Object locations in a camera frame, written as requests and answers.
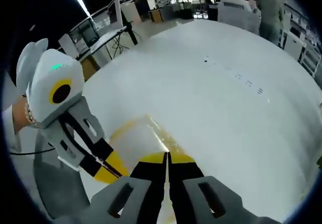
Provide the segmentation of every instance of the green led light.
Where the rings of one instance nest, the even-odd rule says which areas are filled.
[[[60,68],[60,67],[61,67],[61,64],[56,64],[56,65],[52,66],[52,68],[51,68],[51,69],[58,69],[58,68]]]

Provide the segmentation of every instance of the robotic hand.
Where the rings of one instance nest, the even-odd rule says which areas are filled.
[[[56,223],[157,223],[167,164],[177,224],[279,224],[244,209],[239,195],[214,177],[204,177],[191,157],[179,153],[142,158],[130,177],[124,176],[97,193],[88,209],[61,217]]]
[[[47,39],[29,43],[17,64],[17,88],[21,95],[26,93],[37,127],[55,147],[59,159],[73,169],[81,167],[109,184],[128,175],[82,96],[85,81],[81,64],[47,47]],[[73,139],[68,127],[79,134],[90,153]]]

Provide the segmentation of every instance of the bracelet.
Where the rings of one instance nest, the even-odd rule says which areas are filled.
[[[36,121],[36,119],[34,119],[34,117],[32,116],[32,112],[29,108],[29,105],[28,105],[28,102],[25,103],[25,114],[26,114],[26,117],[28,119],[28,121],[34,125],[35,127],[37,128],[40,128],[38,122]]]

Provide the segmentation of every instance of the person's hand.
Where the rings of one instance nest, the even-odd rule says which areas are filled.
[[[30,124],[25,113],[26,102],[26,97],[20,97],[19,100],[12,106],[15,134],[17,134],[22,128]]]

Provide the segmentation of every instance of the ceiling light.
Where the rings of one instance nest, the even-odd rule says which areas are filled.
[[[35,28],[35,26],[36,26],[35,24],[33,26],[31,26],[29,31],[32,31]]]
[[[83,0],[77,0],[77,2],[79,3],[79,5],[80,5],[80,6],[81,6],[81,8],[83,9],[83,11],[86,13],[86,15],[87,15],[88,17],[91,17],[91,14],[90,14],[90,12],[87,10],[87,8],[86,8],[86,6],[85,6],[85,4],[84,4]]]

